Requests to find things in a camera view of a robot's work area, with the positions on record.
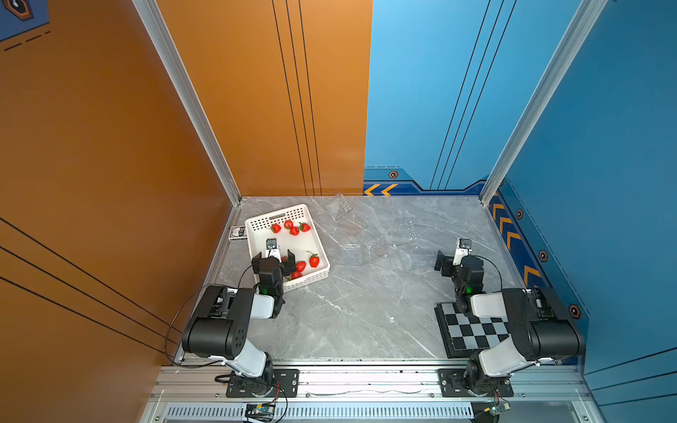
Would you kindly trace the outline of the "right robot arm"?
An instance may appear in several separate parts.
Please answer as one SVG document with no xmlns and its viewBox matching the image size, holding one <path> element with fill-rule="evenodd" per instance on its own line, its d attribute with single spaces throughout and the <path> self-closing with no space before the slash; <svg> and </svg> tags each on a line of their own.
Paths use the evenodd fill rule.
<svg viewBox="0 0 677 423">
<path fill-rule="evenodd" d="M 443 373 L 444 385 L 484 397 L 509 393 L 511 376 L 549 361 L 583 354 L 585 338 L 555 290 L 484 289 L 484 261 L 466 250 L 435 259 L 455 299 L 435 307 L 447 355 L 465 358 L 462 371 Z"/>
</svg>

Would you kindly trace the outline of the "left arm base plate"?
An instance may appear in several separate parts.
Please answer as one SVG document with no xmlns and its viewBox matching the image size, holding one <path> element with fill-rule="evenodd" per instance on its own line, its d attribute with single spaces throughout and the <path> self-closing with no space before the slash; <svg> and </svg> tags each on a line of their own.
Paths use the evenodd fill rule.
<svg viewBox="0 0 677 423">
<path fill-rule="evenodd" d="M 299 387 L 300 370 L 275 368 L 273 373 L 250 378 L 232 372 L 227 382 L 227 398 L 274 398 L 277 395 L 295 398 Z"/>
</svg>

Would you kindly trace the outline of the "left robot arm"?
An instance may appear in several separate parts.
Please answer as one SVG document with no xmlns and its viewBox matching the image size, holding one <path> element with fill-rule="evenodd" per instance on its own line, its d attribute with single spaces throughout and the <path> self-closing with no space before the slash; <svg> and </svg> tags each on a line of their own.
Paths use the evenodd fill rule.
<svg viewBox="0 0 677 423">
<path fill-rule="evenodd" d="M 270 354 L 248 341 L 250 321 L 275 319 L 284 304 L 283 282 L 295 272 L 295 255 L 277 250 L 257 254 L 251 268 L 259 276 L 254 287 L 206 287 L 182 337 L 183 350 L 233 370 L 237 384 L 251 394 L 268 395 L 274 386 Z"/>
</svg>

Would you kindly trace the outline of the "white perforated plastic basket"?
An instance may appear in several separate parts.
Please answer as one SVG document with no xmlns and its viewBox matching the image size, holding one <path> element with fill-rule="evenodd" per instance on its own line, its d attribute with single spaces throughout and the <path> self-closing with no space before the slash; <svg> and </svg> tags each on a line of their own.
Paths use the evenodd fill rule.
<svg viewBox="0 0 677 423">
<path fill-rule="evenodd" d="M 287 220 L 292 220 L 294 227 L 299 229 L 301 223 L 308 223 L 311 229 L 308 232 L 300 230 L 298 236 L 292 236 L 290 229 L 284 227 Z M 273 224 L 281 226 L 281 231 L 278 234 L 272 231 L 271 226 Z M 331 265 L 319 237 L 319 227 L 313 222 L 306 204 L 298 204 L 297 206 L 251 217 L 245 220 L 244 226 L 247 229 L 251 258 L 258 253 L 265 257 L 266 242 L 269 239 L 276 239 L 281 253 L 287 253 L 290 250 L 295 255 L 296 261 L 303 261 L 307 264 L 300 278 L 287 277 L 283 284 L 286 292 L 309 286 L 329 277 Z M 317 268 L 310 267 L 309 260 L 312 255 L 319 255 L 320 264 Z"/>
</svg>

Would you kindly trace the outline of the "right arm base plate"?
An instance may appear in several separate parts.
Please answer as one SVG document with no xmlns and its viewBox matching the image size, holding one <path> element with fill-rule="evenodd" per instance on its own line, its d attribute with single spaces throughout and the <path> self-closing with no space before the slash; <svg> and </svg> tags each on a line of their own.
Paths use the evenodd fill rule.
<svg viewBox="0 0 677 423">
<path fill-rule="evenodd" d="M 512 398 L 514 391 L 507 377 L 489 377 L 481 371 L 470 374 L 466 369 L 441 368 L 437 370 L 438 382 L 445 398 Z"/>
</svg>

